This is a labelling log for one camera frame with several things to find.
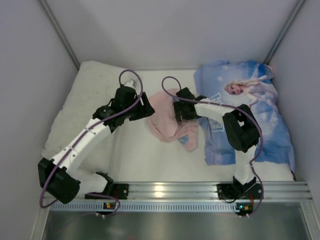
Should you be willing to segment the pink pillowcase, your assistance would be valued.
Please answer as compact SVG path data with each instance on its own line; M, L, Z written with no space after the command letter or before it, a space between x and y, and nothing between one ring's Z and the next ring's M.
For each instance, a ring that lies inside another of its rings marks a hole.
M198 127L197 120L177 122L174 99L164 91L148 98L155 113L146 122L151 134L162 142L179 141L187 152L197 148Z

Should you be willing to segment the white pillow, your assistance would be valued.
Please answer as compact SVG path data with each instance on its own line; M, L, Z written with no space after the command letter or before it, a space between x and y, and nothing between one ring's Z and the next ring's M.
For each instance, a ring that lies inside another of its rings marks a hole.
M121 74L122 71L120 67L96 61L81 64L62 110L51 126L41 152L42 157L50 159L59 153L87 125L96 109L106 105L115 96L119 83L136 79L133 73ZM145 119L125 121L94 148L82 162L82 168L118 178L123 164L132 163L138 157L138 148L147 133Z

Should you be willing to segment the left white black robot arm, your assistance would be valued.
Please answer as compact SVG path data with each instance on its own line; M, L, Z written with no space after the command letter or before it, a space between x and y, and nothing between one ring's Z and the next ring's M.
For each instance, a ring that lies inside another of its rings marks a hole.
M110 103L95 111L69 145L51 159L40 160L37 166L40 187L63 204L79 195L109 195L114 183L111 177L103 172L76 177L77 169L89 153L125 120L136 121L154 113L145 92L138 96L133 86L121 85Z

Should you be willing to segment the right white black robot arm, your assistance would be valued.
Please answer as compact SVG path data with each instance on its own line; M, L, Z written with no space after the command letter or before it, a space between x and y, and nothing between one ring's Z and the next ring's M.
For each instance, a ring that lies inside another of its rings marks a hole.
M253 160L261 131L250 108L210 102L204 96L194 96L188 88L176 93L173 103L177 122L205 117L222 124L227 140L235 153L235 173L231 183L219 183L218 197L228 203L240 199L261 199L263 188L257 177Z

